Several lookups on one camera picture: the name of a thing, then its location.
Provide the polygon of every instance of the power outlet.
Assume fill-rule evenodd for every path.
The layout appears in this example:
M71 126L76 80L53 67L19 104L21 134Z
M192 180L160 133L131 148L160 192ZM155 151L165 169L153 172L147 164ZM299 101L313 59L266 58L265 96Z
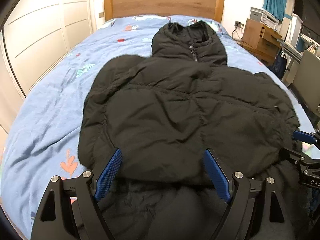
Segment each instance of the power outlet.
M236 26L236 27L240 27L241 29L244 28L244 24L241 23L241 22L238 22L238 21L235 22L235 26Z

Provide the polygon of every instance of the blue duvet cover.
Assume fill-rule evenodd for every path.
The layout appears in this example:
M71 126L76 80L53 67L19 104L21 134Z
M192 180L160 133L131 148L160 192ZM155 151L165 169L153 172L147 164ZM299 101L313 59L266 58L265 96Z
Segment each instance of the blue duvet cover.
M77 158L83 104L103 65L123 54L151 55L152 37L168 22L191 25L188 16L135 16L113 19L73 48L26 98L11 127L1 166L3 208L21 232L30 238L32 224L50 178L79 176ZM218 34L228 54L228 65L251 73L265 72L289 95L301 130L314 131L302 107L281 81L259 60L236 44L226 30L205 20ZM304 145L313 158L317 149Z

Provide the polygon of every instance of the white wardrobe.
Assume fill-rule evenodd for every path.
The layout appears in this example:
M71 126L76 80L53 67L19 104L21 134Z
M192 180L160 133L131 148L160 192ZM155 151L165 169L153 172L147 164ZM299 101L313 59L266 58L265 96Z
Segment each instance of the white wardrobe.
M27 95L92 33L89 0L20 0L3 32L12 71Z

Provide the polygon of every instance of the wooden nightstand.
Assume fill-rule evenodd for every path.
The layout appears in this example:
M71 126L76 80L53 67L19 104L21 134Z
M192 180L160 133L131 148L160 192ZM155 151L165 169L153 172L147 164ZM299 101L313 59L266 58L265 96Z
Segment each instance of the wooden nightstand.
M247 19L244 34L238 43L265 65L269 66L274 63L276 55L281 49L277 39L281 39L279 33L263 23Z

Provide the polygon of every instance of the bed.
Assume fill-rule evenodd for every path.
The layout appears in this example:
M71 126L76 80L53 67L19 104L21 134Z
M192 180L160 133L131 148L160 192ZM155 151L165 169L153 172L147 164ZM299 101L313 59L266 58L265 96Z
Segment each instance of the bed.
M33 88L5 144L0 172L2 206L23 238L31 236L50 178L74 178L85 170L77 158L79 132L84 100L99 70L123 54L149 57L152 37L168 22L186 26L206 21L225 46L228 66L267 73L290 97L300 129L314 131L292 93L220 24L223 4L224 0L104 0L106 23L75 46ZM303 150L320 158L320 152L310 145L304 145Z

